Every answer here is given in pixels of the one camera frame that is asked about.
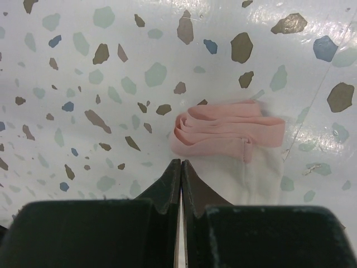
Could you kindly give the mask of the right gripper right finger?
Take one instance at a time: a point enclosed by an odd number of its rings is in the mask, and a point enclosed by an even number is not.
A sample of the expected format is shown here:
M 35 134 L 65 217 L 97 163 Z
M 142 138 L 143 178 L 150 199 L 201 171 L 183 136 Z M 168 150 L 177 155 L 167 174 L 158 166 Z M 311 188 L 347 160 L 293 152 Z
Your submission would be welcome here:
M 233 205 L 181 165 L 187 267 L 355 267 L 342 225 L 318 206 Z

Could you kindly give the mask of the white pink-trimmed underwear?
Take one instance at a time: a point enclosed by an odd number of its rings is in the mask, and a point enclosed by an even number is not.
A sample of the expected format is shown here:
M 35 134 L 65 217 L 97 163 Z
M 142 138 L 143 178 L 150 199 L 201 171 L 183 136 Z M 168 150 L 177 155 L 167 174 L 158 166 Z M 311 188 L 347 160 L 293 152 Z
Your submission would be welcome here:
M 176 117 L 170 148 L 233 204 L 276 205 L 285 125 L 253 100 L 198 105 Z

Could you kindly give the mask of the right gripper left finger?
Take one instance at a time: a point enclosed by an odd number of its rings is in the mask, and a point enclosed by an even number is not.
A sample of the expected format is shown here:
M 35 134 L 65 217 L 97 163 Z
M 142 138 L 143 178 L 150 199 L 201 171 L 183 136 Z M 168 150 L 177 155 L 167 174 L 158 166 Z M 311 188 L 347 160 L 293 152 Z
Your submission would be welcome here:
M 181 162 L 135 199 L 26 205 L 1 243 L 2 267 L 177 267 Z

